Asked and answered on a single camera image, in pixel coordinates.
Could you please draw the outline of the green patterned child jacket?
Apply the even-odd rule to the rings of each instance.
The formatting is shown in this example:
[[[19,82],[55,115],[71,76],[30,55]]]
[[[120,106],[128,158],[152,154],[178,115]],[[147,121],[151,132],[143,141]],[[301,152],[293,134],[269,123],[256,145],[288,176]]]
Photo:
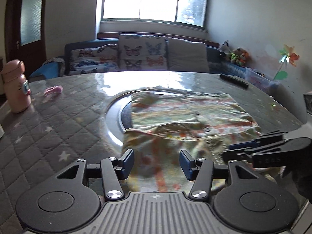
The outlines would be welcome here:
[[[124,189],[135,192],[189,192],[179,153],[223,164],[230,144],[253,140],[261,127],[229,94],[157,94],[131,96],[132,126],[124,132],[123,149],[135,163]]]

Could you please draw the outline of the black remote control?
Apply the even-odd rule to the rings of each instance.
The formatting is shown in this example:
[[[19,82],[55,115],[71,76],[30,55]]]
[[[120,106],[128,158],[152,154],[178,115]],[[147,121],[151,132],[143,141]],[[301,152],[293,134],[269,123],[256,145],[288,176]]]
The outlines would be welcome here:
[[[233,78],[229,75],[226,75],[226,74],[220,74],[219,77],[222,79],[222,80],[225,80],[227,82],[230,82],[234,85],[237,85],[239,87],[242,87],[244,89],[247,89],[249,87],[249,84],[240,80],[240,79],[237,79],[237,78]]]

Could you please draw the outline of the clear plastic storage box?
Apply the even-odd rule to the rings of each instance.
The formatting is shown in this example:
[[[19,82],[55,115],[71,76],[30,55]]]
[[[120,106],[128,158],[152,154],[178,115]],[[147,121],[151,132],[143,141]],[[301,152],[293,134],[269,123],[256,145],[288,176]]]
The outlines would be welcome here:
[[[279,86],[278,81],[273,81],[270,77],[266,77],[258,70],[254,70],[251,68],[246,68],[245,80],[268,95],[272,95]]]

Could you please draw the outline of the orange plush toy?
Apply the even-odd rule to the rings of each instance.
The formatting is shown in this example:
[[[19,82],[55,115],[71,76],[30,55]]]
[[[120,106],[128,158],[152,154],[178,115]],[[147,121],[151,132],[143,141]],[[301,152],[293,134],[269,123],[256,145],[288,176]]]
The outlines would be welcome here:
[[[249,53],[247,51],[242,52],[242,54],[239,56],[239,66],[245,68],[246,67],[246,63],[249,59]]]

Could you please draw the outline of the blue sofa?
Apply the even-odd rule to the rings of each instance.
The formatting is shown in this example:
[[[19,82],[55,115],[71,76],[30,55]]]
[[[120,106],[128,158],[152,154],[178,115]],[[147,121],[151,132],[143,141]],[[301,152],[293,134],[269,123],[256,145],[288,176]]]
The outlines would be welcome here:
[[[69,43],[65,45],[65,55],[59,56],[59,57],[63,57],[65,60],[65,75],[63,76],[67,76],[69,73],[70,52],[72,50],[84,49],[84,48],[97,48],[97,47],[102,47],[106,44],[117,44],[117,39],[116,38],[98,39],[98,40],[93,40],[93,41]],[[238,76],[243,79],[245,78],[246,69],[240,66],[222,61],[222,58],[219,54],[219,50],[216,47],[212,47],[208,45],[206,47],[206,51],[207,51],[207,61],[209,65],[209,72],[211,74],[227,74],[227,75]]]

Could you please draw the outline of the brown plush toy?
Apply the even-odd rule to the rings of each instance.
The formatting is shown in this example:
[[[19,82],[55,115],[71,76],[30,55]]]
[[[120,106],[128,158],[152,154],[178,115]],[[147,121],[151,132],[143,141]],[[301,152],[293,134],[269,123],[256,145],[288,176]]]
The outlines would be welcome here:
[[[244,53],[245,50],[242,48],[236,48],[232,51],[231,55],[230,55],[230,62],[232,64],[237,65],[239,60],[240,60],[240,56],[242,55],[242,53]]]

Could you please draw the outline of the colourful paper pinwheel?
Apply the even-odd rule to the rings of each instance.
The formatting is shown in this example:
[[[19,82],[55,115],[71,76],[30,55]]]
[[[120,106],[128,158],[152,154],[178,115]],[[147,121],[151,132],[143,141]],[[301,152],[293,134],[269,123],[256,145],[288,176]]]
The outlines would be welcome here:
[[[276,73],[273,76],[273,80],[283,80],[287,77],[287,73],[285,71],[281,71],[283,66],[291,64],[292,66],[296,67],[296,61],[299,60],[300,55],[295,53],[295,47],[288,46],[284,44],[284,47],[279,51],[280,53],[280,60],[279,60],[279,67]]]

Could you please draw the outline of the small pink toy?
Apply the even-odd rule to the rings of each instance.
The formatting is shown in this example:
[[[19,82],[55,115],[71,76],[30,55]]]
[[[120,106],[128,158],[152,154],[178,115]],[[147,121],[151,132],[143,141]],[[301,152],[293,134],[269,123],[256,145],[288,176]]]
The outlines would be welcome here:
[[[52,94],[61,94],[63,92],[62,86],[53,86],[50,88],[46,88],[44,91],[44,96],[52,95]]]

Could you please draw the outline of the black white plush cow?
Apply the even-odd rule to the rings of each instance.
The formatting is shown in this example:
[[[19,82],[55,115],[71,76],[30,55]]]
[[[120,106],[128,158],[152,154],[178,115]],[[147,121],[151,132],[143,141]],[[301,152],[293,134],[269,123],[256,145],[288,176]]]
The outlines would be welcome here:
[[[223,59],[228,60],[230,58],[231,53],[232,52],[230,50],[230,46],[229,46],[229,41],[228,40],[226,40],[222,44],[220,44],[220,46],[219,46],[219,54],[220,54],[220,56]]]

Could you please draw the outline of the lying butterfly cushion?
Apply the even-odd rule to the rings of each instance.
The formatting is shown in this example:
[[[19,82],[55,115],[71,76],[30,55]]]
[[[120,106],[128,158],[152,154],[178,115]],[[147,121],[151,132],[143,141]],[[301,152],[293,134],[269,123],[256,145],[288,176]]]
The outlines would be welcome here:
[[[76,49],[70,52],[69,75],[117,72],[118,45]]]

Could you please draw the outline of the blue grey cloth on sofa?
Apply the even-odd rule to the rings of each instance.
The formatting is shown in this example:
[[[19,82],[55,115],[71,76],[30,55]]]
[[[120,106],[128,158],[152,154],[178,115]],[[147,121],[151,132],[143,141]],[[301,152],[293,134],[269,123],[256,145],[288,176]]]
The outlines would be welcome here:
[[[65,75],[65,60],[63,57],[54,57],[46,60],[35,72],[29,76],[29,82],[53,79]]]

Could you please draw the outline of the upright butterfly cushion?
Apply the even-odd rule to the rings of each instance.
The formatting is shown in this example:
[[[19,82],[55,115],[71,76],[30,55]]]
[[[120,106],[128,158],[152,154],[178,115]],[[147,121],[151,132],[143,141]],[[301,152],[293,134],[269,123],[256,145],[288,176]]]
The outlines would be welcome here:
[[[166,37],[121,34],[118,37],[119,67],[122,71],[167,71]]]

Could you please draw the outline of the pink cartoon water bottle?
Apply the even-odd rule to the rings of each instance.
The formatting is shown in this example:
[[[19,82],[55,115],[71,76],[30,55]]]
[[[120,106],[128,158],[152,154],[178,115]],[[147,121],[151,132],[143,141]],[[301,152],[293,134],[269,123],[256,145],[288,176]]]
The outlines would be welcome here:
[[[4,80],[4,92],[13,113],[26,110],[32,101],[31,90],[24,72],[24,62],[19,60],[8,62],[1,71]]]

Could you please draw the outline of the window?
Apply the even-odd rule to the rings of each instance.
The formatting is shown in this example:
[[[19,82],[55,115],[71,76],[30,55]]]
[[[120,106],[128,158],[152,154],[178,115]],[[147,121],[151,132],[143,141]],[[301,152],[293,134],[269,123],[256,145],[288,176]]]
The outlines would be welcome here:
[[[104,0],[103,20],[147,20],[204,27],[207,0]]]

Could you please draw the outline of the dark wooden door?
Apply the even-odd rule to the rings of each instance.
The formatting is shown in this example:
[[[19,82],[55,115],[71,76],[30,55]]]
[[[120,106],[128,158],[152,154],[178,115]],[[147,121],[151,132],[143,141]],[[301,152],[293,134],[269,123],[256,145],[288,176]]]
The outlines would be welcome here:
[[[29,77],[46,61],[44,14],[46,0],[7,0],[5,10],[6,61],[24,62]]]

